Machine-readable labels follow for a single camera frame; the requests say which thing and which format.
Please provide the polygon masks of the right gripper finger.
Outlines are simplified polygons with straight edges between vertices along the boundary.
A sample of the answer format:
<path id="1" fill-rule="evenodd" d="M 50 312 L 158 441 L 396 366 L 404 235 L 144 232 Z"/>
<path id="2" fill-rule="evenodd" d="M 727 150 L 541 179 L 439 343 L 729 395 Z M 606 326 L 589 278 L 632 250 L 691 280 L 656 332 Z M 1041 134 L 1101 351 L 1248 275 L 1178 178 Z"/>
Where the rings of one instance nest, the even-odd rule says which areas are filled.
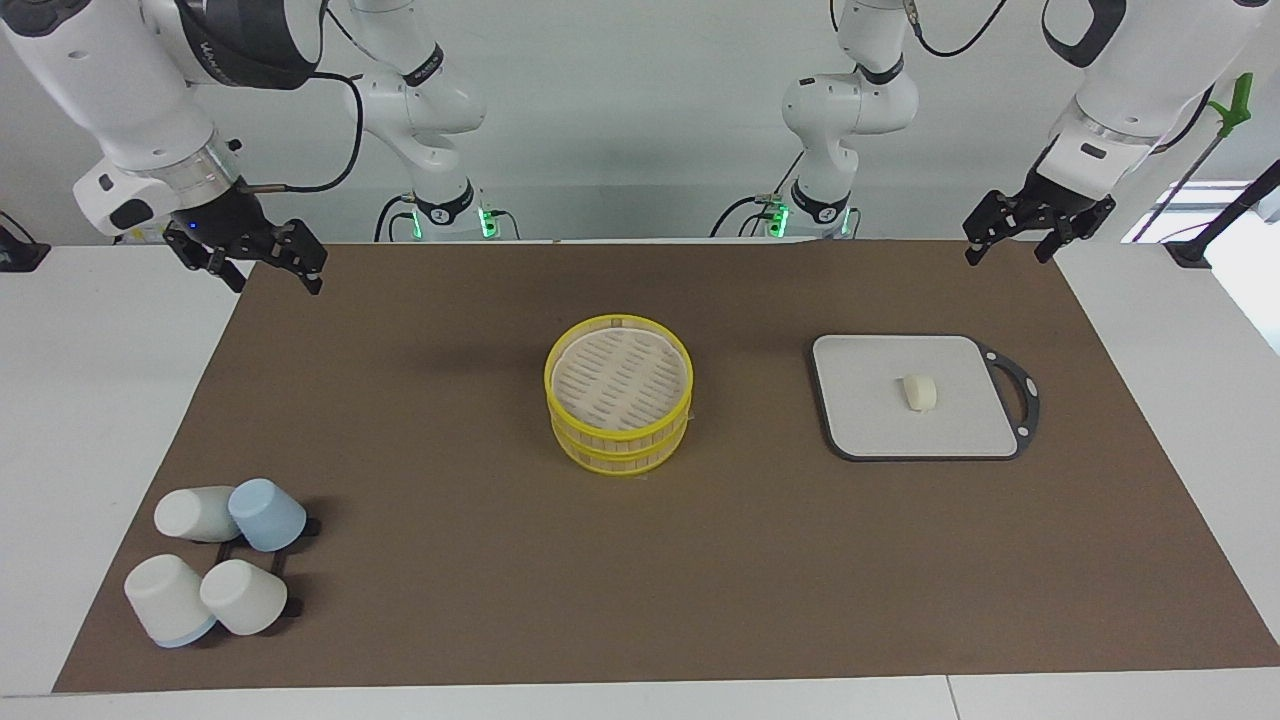
<path id="1" fill-rule="evenodd" d="M 204 245 L 180 231 L 165 231 L 164 240 L 188 270 L 206 272 L 219 278 L 233 293 L 241 293 L 244 290 L 244 274 L 227 258 L 221 249 L 210 252 Z"/>
<path id="2" fill-rule="evenodd" d="M 325 246 L 301 219 L 274 227 L 274 266 L 294 275 L 312 296 L 320 295 Z"/>

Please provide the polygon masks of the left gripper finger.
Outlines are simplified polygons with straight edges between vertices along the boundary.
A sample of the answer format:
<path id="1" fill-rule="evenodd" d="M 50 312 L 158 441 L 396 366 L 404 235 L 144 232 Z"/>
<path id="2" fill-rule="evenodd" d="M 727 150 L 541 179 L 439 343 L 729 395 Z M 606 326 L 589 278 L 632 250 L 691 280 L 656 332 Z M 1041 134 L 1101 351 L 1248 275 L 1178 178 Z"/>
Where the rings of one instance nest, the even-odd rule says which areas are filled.
<path id="1" fill-rule="evenodd" d="M 1048 233 L 1036 246 L 1034 255 L 1038 263 L 1050 263 L 1055 254 L 1069 246 L 1075 240 L 1089 240 L 1106 222 L 1116 208 L 1114 196 L 1105 196 L 1098 202 L 1075 215 L 1062 211 L 1051 211 L 1044 219 L 1044 228 Z"/>
<path id="2" fill-rule="evenodd" d="M 970 266 L 977 266 L 997 242 L 1009 236 L 1010 219 L 1010 200 L 998 190 L 987 192 L 973 208 L 963 222 L 968 242 L 965 259 Z"/>

